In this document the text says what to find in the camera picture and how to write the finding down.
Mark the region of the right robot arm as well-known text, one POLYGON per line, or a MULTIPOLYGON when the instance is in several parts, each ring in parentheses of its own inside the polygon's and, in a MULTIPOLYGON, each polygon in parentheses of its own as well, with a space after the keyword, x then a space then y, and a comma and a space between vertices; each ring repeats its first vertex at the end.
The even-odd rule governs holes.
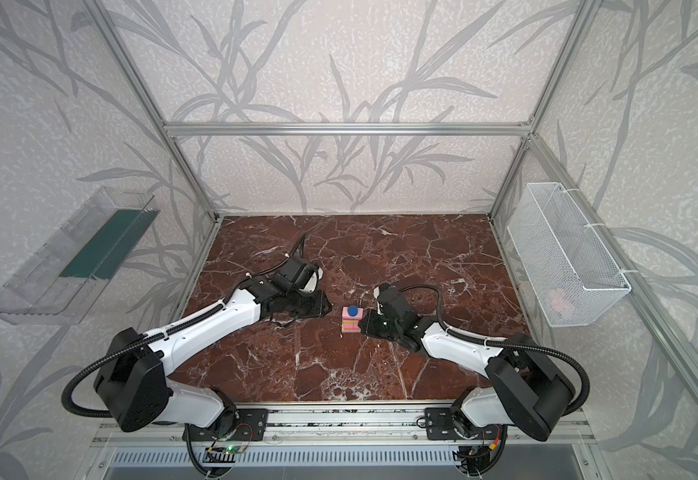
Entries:
POLYGON ((580 362, 525 334, 488 337, 450 325, 443 294, 434 285, 383 284, 374 298, 376 307, 358 321, 362 334, 452 362, 489 381, 488 388, 465 390, 450 407, 455 434, 463 439, 486 427, 514 426, 546 441, 559 420, 589 398, 591 382, 580 362))

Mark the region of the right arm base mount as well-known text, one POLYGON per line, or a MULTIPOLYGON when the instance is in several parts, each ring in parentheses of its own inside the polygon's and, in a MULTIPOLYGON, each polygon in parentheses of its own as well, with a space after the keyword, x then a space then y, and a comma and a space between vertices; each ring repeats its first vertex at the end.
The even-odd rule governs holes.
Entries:
POLYGON ((449 407, 430 407, 415 420, 417 427, 423 429, 429 441, 476 440, 482 439, 480 429, 468 429, 455 421, 449 407))

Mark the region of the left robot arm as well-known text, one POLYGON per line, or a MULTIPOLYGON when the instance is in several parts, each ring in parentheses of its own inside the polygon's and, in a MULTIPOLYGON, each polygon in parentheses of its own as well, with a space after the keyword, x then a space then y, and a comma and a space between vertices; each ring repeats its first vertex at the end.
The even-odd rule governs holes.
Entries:
POLYGON ((124 432, 152 423, 193 425, 225 434, 238 419, 222 392, 172 380, 191 357, 226 336, 277 314, 321 318, 332 306, 322 269, 291 255, 274 270, 241 279, 226 297, 165 327, 119 332, 106 355, 72 377, 61 394, 69 413, 112 418, 124 432))

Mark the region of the light pink long block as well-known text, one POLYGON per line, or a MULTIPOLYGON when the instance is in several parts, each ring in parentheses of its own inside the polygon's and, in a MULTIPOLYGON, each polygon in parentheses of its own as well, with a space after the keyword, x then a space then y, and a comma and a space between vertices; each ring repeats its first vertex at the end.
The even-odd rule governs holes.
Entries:
POLYGON ((358 322, 363 317, 363 309, 357 306, 344 307, 342 310, 342 319, 344 321, 358 322))

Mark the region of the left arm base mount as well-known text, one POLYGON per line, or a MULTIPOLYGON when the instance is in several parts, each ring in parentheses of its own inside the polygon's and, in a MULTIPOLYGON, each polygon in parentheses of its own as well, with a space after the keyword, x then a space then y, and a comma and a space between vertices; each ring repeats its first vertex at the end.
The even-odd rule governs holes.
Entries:
POLYGON ((190 442, 259 442, 263 440, 268 416, 269 410, 265 408, 243 408, 234 413, 225 412, 209 427, 189 425, 184 430, 182 439, 190 442))

